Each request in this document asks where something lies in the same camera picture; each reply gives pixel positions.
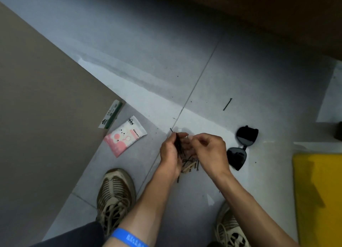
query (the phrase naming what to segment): pants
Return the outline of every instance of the pants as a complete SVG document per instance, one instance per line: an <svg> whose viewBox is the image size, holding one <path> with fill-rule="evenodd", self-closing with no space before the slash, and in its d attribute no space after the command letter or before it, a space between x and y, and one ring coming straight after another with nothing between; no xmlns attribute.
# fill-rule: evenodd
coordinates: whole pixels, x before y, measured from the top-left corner
<svg viewBox="0 0 342 247"><path fill-rule="evenodd" d="M98 222L92 222L31 247L101 247L105 243L103 229ZM217 241L207 247L223 247Z"/></svg>

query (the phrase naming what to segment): hand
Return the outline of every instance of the hand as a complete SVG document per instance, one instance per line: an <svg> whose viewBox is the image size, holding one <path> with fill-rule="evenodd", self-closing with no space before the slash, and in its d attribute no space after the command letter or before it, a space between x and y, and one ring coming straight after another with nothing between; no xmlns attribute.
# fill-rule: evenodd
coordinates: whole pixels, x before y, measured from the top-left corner
<svg viewBox="0 0 342 247"><path fill-rule="evenodd" d="M183 140L188 134L178 133ZM166 174L171 174L173 181L175 181L182 169L182 160L178 158L177 149L174 146L176 141L176 133L173 132L160 147L160 165L159 167L165 171Z"/></svg>
<svg viewBox="0 0 342 247"><path fill-rule="evenodd" d="M229 173L226 143L219 136L200 133L189 136L190 142L205 172L211 179Z"/></svg>

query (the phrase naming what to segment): sunglasses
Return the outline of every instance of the sunglasses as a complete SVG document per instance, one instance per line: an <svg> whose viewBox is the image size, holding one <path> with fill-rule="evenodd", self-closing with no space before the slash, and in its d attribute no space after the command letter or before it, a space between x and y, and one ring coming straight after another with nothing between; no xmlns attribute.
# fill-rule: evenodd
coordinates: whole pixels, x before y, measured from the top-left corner
<svg viewBox="0 0 342 247"><path fill-rule="evenodd" d="M247 159L246 148L254 144L258 137L259 130L248 126L240 127L236 132L237 140L243 148L232 147L227 150L229 164L236 170L241 169Z"/></svg>

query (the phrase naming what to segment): sneaker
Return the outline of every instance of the sneaker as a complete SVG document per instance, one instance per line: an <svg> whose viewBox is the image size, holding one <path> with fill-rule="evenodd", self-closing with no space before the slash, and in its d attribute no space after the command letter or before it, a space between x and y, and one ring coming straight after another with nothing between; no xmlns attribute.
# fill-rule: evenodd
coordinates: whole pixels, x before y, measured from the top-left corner
<svg viewBox="0 0 342 247"><path fill-rule="evenodd" d="M214 234L216 241L224 247L250 247L227 202L224 202L217 216Z"/></svg>
<svg viewBox="0 0 342 247"><path fill-rule="evenodd" d="M133 180L122 169L106 172L97 196L98 221L109 237L135 204Z"/></svg>

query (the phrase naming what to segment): person's right hand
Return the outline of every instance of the person's right hand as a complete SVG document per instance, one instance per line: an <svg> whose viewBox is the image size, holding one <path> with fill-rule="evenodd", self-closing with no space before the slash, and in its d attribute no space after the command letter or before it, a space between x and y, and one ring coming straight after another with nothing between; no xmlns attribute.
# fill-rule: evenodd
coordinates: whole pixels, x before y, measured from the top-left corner
<svg viewBox="0 0 342 247"><path fill-rule="evenodd" d="M211 179L222 173L230 173L226 143L221 137L200 133L189 136L189 139L203 169Z"/></svg>

